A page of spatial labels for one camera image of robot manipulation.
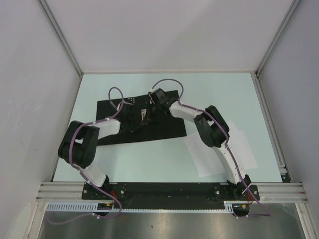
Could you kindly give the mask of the red black folder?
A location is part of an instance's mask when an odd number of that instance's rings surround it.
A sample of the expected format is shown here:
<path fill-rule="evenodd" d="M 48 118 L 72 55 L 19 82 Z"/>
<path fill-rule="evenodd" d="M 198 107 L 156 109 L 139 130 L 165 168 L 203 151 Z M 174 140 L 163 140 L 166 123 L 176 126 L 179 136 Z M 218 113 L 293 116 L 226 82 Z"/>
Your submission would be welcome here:
<path fill-rule="evenodd" d="M 116 116 L 121 122 L 120 132 L 99 139 L 99 146 L 187 136 L 184 120 L 157 111 L 149 95 L 125 98 L 125 102 L 127 104 Z"/>

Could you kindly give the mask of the white paper sheet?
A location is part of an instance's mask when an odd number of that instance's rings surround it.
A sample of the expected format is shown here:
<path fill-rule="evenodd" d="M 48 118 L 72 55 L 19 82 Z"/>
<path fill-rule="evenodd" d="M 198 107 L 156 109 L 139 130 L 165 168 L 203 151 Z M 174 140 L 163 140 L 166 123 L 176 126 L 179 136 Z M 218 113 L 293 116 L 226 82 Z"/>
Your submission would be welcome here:
<path fill-rule="evenodd" d="M 225 172 L 216 152 L 205 145 L 197 133 L 186 136 L 184 141 L 199 177 L 213 176 Z"/>
<path fill-rule="evenodd" d="M 236 161 L 243 170 L 257 168 L 257 162 L 248 143 L 244 131 L 239 130 L 233 121 L 227 122 L 230 128 L 230 142 L 228 143 Z"/>

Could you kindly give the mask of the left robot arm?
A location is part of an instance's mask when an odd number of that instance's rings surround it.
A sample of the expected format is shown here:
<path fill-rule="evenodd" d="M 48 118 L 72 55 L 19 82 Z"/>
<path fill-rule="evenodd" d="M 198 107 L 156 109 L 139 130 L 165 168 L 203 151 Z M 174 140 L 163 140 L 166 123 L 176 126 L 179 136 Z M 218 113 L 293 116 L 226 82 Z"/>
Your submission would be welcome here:
<path fill-rule="evenodd" d="M 113 116 L 90 123 L 72 121 L 58 149 L 59 158 L 76 169 L 85 181 L 93 186 L 93 194 L 99 199 L 109 196 L 109 177 L 94 162 L 98 140 L 142 127 L 137 118 L 137 106 L 120 103 Z"/>

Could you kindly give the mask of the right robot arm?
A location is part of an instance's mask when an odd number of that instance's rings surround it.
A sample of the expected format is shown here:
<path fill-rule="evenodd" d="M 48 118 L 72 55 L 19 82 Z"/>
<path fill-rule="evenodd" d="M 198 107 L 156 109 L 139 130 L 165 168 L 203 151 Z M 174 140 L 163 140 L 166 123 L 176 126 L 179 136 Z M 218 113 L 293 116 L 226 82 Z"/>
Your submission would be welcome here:
<path fill-rule="evenodd" d="M 239 166 L 230 145 L 230 128 L 215 106 L 199 109 L 185 105 L 179 98 L 169 97 L 161 89 L 149 91 L 152 111 L 163 113 L 175 118 L 187 120 L 195 124 L 202 142 L 212 148 L 224 167 L 227 182 L 231 185 L 230 195 L 236 199 L 243 199 L 252 184 L 248 174 Z"/>

